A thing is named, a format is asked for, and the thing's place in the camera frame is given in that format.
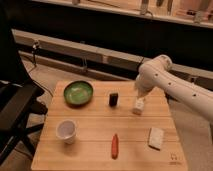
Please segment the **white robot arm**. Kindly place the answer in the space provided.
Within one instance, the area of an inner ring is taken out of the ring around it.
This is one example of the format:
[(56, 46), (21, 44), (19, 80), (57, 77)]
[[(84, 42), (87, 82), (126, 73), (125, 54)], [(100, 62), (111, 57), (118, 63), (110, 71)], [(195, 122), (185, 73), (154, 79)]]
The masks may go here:
[(135, 80), (138, 96), (145, 97), (158, 87), (213, 123), (213, 92), (172, 75), (171, 67), (172, 60), (167, 55), (141, 64)]

